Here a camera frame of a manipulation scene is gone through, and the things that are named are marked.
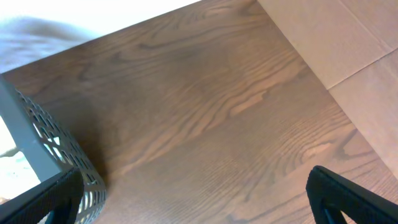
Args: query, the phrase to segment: perforated basket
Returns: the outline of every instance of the perforated basket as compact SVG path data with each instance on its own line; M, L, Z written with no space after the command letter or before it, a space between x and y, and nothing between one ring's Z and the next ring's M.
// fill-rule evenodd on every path
M0 116L41 182L71 166L80 169L85 193L76 223L95 220L106 200L105 184L69 131L1 76Z

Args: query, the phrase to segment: brown wooden tabletop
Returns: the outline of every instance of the brown wooden tabletop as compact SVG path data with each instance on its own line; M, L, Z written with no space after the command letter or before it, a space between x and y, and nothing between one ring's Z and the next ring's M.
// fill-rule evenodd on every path
M323 165L398 183L258 2L203 0L7 72L104 177L97 223L311 223Z

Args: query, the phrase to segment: wood surface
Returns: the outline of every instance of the wood surface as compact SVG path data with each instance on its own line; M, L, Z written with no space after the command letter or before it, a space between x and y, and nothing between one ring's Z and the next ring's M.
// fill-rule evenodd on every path
M398 177L398 50L330 89L392 173Z
M5 74L108 185L97 223L313 223L323 165L397 180L258 2L204 0Z
M327 89L398 48L396 0L259 0Z

